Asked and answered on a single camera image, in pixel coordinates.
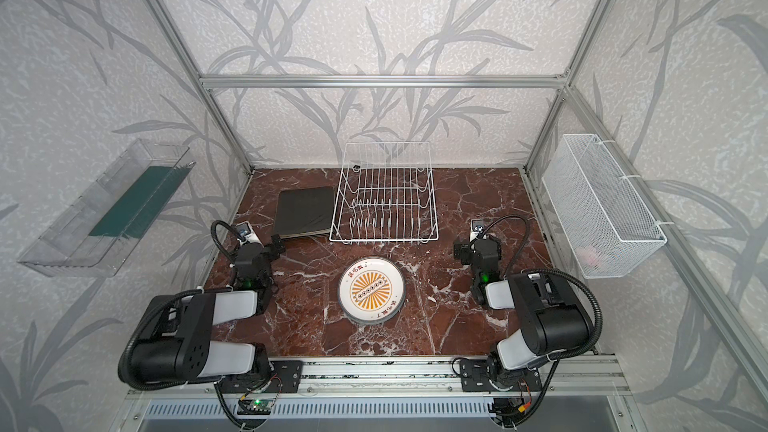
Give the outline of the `white round plate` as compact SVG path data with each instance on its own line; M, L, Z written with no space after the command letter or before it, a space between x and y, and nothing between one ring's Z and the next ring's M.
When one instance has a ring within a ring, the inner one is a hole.
M362 310L347 313L346 316L350 321L360 326L374 326L395 319L400 311L401 308L387 308L379 311Z
M345 316L353 311L402 308L405 297L403 274L395 263L382 257L365 257L351 264L342 273L338 287Z

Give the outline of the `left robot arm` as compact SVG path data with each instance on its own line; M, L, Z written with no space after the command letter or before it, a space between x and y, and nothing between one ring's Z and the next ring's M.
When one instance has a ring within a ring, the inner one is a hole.
M213 329L267 311L278 290L272 263L285 252L285 244L277 234L263 243L248 222L216 220L210 233L229 263L230 282L150 301L117 366L118 378L135 390L206 382L253 390L274 375L264 345L217 341Z

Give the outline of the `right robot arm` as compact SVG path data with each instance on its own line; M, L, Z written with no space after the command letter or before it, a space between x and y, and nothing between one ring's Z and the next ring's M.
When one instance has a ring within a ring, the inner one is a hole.
M514 220L524 227L512 258L502 264L502 244L491 234L500 223ZM454 373L464 392L542 392L548 388L540 369L594 348L603 330L600 305L582 281L557 269L513 266L528 243L528 219L506 215L489 222L470 222L469 239L453 246L454 258L473 274L470 292L489 310L516 314L519 328L499 341L485 359L456 358Z

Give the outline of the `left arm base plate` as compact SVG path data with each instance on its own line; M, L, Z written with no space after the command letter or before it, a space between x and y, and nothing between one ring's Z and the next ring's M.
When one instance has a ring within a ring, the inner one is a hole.
M276 360L269 365L257 365L246 374L226 376L219 387L224 394L296 393L303 366L301 360Z

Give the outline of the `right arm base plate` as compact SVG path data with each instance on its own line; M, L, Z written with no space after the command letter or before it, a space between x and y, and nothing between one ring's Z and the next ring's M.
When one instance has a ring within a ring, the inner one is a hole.
M456 358L452 370L460 378L463 392L539 392L541 376L526 368L507 370L483 359Z

